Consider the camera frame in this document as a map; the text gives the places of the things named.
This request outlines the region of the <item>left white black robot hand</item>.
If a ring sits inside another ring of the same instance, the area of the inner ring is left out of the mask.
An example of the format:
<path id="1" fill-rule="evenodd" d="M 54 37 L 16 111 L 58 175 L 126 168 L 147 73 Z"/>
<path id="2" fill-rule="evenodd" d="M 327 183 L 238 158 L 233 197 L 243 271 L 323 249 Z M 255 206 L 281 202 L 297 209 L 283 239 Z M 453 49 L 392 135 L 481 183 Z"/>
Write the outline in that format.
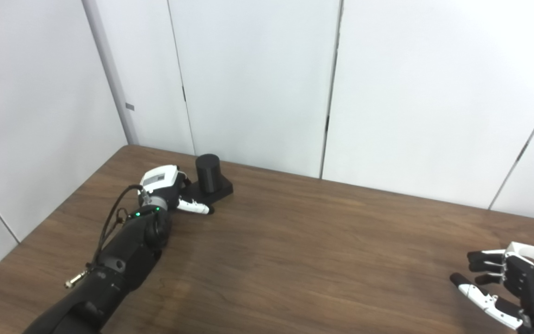
<path id="1" fill-rule="evenodd" d="M 177 165 L 164 165 L 146 172 L 140 180 L 144 192 L 138 192 L 140 206 L 159 206 L 166 211 L 213 214 L 214 208 L 185 194 L 192 182 Z"/>

